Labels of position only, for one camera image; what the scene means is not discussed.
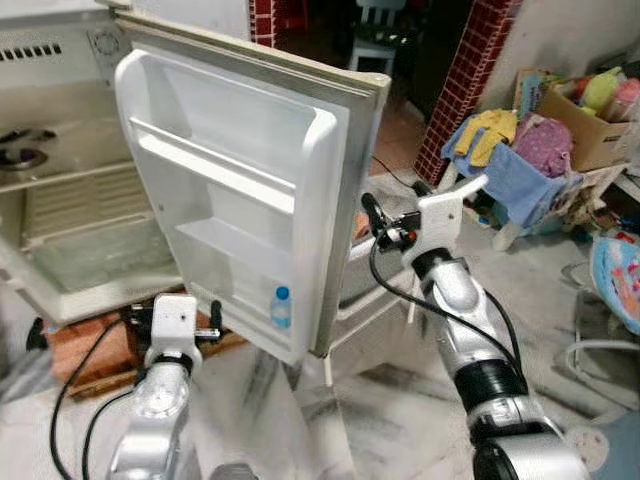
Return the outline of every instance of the red brick pillar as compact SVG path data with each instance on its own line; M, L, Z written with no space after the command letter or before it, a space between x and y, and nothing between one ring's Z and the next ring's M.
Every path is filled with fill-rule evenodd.
M458 51L427 124L414 170L437 185L447 168L440 149L473 113L522 0L475 0Z
M276 12L278 0L249 0L251 41L267 47L276 46Z

